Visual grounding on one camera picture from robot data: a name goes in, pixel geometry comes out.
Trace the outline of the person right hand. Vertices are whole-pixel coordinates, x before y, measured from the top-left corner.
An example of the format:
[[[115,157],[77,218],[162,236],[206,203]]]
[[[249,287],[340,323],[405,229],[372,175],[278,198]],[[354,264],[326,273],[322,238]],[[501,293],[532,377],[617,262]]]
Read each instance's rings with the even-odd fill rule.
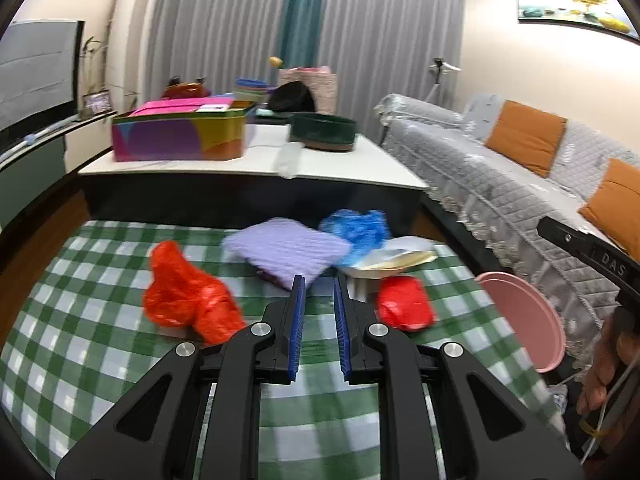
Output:
[[[616,368],[620,364],[629,365],[639,352],[637,335],[621,333],[620,336],[615,336],[613,327],[613,317],[610,316],[602,326],[600,340],[594,348],[592,365],[577,402],[576,411],[580,416],[600,410],[608,393],[608,386],[613,383]],[[602,440],[601,448],[605,453],[611,453],[623,440],[638,413],[639,391],[636,391],[626,412]]]

